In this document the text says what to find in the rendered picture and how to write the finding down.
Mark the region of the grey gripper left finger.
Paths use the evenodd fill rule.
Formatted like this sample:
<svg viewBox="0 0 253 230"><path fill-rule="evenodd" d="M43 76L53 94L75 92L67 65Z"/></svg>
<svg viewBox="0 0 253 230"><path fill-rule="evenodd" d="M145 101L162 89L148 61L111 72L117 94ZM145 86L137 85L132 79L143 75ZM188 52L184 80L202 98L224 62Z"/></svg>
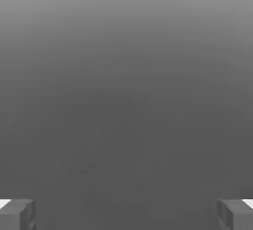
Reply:
<svg viewBox="0 0 253 230"><path fill-rule="evenodd" d="M36 201L0 199L0 230L37 230Z"/></svg>

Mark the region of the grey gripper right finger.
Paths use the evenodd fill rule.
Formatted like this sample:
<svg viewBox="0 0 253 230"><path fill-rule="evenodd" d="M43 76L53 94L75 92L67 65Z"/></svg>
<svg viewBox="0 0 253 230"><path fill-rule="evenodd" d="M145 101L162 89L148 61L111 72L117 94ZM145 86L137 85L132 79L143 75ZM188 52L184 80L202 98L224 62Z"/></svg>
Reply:
<svg viewBox="0 0 253 230"><path fill-rule="evenodd" d="M216 212L221 230L253 230L253 199L219 199Z"/></svg>

